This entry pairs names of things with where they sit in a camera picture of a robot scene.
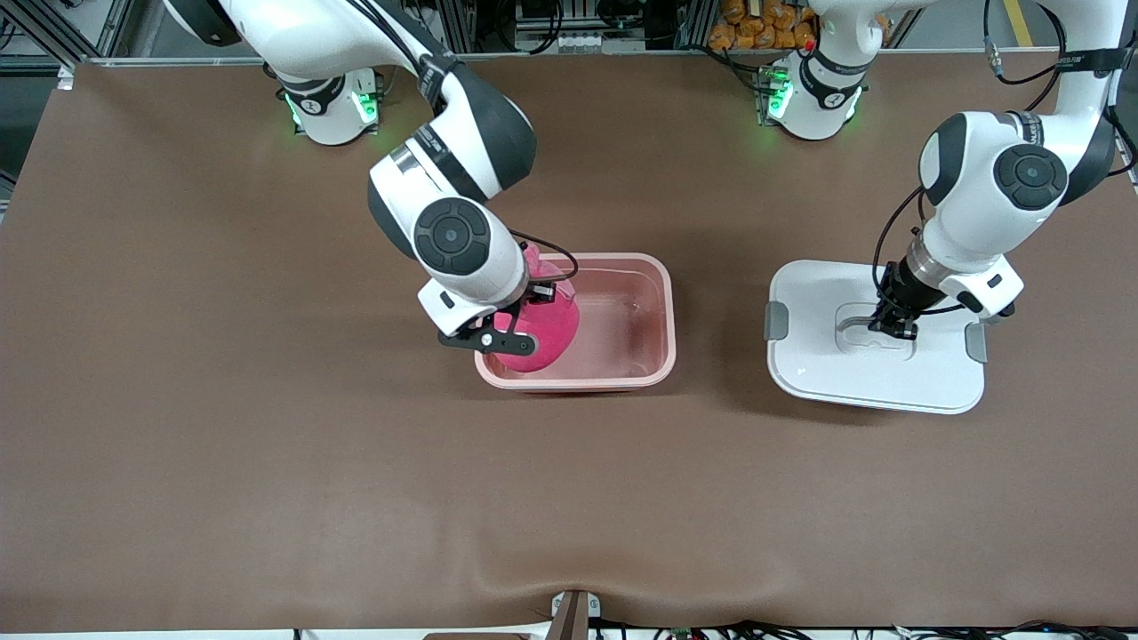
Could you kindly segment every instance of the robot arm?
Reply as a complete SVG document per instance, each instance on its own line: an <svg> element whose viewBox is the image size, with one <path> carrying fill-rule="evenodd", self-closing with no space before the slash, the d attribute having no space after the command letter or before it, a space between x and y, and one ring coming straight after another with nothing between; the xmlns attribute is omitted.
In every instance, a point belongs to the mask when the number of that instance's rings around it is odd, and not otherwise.
<svg viewBox="0 0 1138 640"><path fill-rule="evenodd" d="M792 52L776 67L786 71L780 97L767 115L803 140L824 140L853 116L861 81L881 50L876 17L917 9L935 0L810 0L822 28L809 55Z"/></svg>
<svg viewBox="0 0 1138 640"><path fill-rule="evenodd" d="M196 13L244 38L275 72L306 132L343 143L366 126L355 89L360 73L398 65L415 75L436 117L370 171L368 205L388 239L431 279L419 300L444 344L528 355L536 340L495 333L477 320L550 295L530 282L521 249L485 203L529 174L536 139L521 110L476 76L388 0L165 0L207 42Z"/></svg>
<svg viewBox="0 0 1138 640"><path fill-rule="evenodd" d="M920 163L935 214L887 268L871 329L915 339L915 320L946 296L982 319L1011 315L1023 280L1004 254L1110 171L1113 126L1103 114L1129 63L1127 2L1037 1L1064 32L1055 113L962 113L937 129Z"/></svg>

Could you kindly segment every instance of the brown mat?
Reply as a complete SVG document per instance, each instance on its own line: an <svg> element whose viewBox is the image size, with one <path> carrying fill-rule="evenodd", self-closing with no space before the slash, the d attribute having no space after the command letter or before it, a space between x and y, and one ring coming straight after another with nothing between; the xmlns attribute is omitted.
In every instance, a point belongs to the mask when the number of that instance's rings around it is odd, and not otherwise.
<svg viewBox="0 0 1138 640"><path fill-rule="evenodd" d="M82 68L0 227L0 630L521 623L570 586L653 625L1138 623L1124 179L1012 256L1028 290L974 411L799 401L766 371L775 270L867 261L929 132L1037 88L888 56L809 145L703 58L476 68L539 139L492 207L662 260L673 376L523 397L436 344L364 199L428 116L406 76L380 136L318 148L258 68Z"/></svg>

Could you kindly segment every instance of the pink container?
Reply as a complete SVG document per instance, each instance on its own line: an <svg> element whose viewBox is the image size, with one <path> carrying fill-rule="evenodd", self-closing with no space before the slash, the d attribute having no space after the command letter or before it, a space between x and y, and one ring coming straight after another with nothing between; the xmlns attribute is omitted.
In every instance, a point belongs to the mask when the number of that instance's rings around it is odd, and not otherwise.
<svg viewBox="0 0 1138 640"><path fill-rule="evenodd" d="M580 328L572 344L556 362L531 374L475 353L475 367L487 383L522 392L613 392L652 386L671 372L676 315L663 264L640 253L575 255ZM570 268L559 254L542 254L542 260Z"/></svg>

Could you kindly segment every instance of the metal frame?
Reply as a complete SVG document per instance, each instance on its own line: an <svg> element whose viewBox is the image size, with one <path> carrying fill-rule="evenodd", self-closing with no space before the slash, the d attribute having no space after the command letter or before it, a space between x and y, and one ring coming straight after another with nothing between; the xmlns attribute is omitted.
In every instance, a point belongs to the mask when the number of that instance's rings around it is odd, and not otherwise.
<svg viewBox="0 0 1138 640"><path fill-rule="evenodd" d="M8 191L16 190L16 177L0 169L0 187ZM3 214L8 212L8 198L0 198L0 222L3 222Z"/></svg>
<svg viewBox="0 0 1138 640"><path fill-rule="evenodd" d="M905 42L905 39L909 36L913 32L913 26L917 24L921 16L924 15L924 9L909 9L905 11L905 16L901 20L897 23L897 28L893 30L893 38L889 41L890 49L899 49Z"/></svg>
<svg viewBox="0 0 1138 640"><path fill-rule="evenodd" d="M75 68L88 58L99 56L67 18L42 0L3 0L0 8L27 38L63 66Z"/></svg>
<svg viewBox="0 0 1138 640"><path fill-rule="evenodd" d="M0 54L0 75L50 75L59 66L74 69L91 58L114 55L133 0L112 0L99 38L91 43L46 0L0 0L0 11L43 51L42 56Z"/></svg>
<svg viewBox="0 0 1138 640"><path fill-rule="evenodd" d="M443 19L443 34L446 46L455 54L469 54L475 50L473 13L468 9L464 0L438 0L439 16Z"/></svg>

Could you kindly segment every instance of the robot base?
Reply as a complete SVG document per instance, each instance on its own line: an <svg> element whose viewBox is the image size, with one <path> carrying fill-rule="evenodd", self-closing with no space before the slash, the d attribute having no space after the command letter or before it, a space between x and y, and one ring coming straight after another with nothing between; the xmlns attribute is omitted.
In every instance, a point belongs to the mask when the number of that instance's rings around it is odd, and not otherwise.
<svg viewBox="0 0 1138 640"><path fill-rule="evenodd" d="M861 89L849 99L841 93L834 93L839 107L822 108L818 99L795 81L802 60L803 58L797 52L791 54L766 67L765 73L756 74L754 80L758 85L774 92L769 96L762 92L754 95L759 125L780 125L791 136L802 140L833 138L853 117Z"/></svg>
<svg viewBox="0 0 1138 640"><path fill-rule="evenodd" d="M984 392L984 326L958 311L921 318L916 342L869 331L849 320L876 306L871 269L801 260L778 270L765 335L778 386L798 397L874 409L955 415L975 407Z"/></svg>
<svg viewBox="0 0 1138 640"><path fill-rule="evenodd" d="M374 69L353 71L344 76L345 89L328 105L323 115L300 110L291 98L284 101L292 112L297 136L307 136L327 146L347 145L360 136L379 132L379 109L384 100L384 76Z"/></svg>

